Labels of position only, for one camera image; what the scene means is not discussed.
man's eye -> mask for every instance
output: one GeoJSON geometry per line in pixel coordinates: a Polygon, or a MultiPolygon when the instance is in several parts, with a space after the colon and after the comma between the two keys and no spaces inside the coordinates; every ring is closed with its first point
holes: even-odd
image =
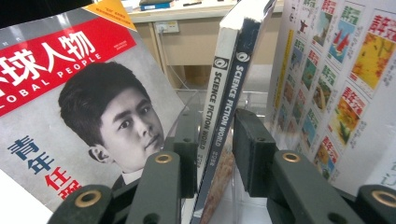
{"type": "Polygon", "coordinates": [[[125,129],[127,128],[129,125],[131,125],[131,121],[129,120],[125,120],[119,127],[119,129],[125,129]]]}
{"type": "Polygon", "coordinates": [[[149,112],[151,109],[151,106],[145,106],[142,108],[142,113],[146,114],[147,112],[149,112]]]}

white magazine cover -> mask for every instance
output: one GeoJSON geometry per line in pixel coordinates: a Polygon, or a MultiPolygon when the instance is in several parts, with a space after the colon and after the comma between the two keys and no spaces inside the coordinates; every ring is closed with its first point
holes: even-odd
{"type": "Polygon", "coordinates": [[[136,180],[184,105],[122,3],[0,36],[0,169],[51,211],[82,186],[136,180]]]}

brass screw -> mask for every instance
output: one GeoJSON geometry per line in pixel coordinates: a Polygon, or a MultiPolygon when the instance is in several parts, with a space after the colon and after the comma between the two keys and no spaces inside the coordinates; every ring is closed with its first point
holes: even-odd
{"type": "Polygon", "coordinates": [[[99,202],[100,198],[102,198],[102,193],[97,189],[91,189],[78,195],[75,205],[77,207],[89,207],[99,202]]]}
{"type": "Polygon", "coordinates": [[[379,189],[373,190],[372,195],[380,203],[396,208],[396,195],[379,189]]]}
{"type": "Polygon", "coordinates": [[[172,157],[167,154],[159,155],[155,158],[155,161],[158,163],[167,163],[172,160],[172,157]]]}
{"type": "Polygon", "coordinates": [[[291,152],[284,153],[282,157],[285,161],[289,161],[289,162],[298,162],[301,160],[301,158],[297,154],[291,152]]]}

magazine cover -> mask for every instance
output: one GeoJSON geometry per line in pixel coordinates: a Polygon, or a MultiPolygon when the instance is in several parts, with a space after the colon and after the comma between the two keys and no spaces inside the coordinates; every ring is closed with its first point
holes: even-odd
{"type": "Polygon", "coordinates": [[[265,125],[354,196],[396,189],[395,29],[393,1],[285,1],[265,125]]]}
{"type": "Polygon", "coordinates": [[[140,177],[183,108],[119,0],[0,30],[0,168],[54,211],[140,177]]]}

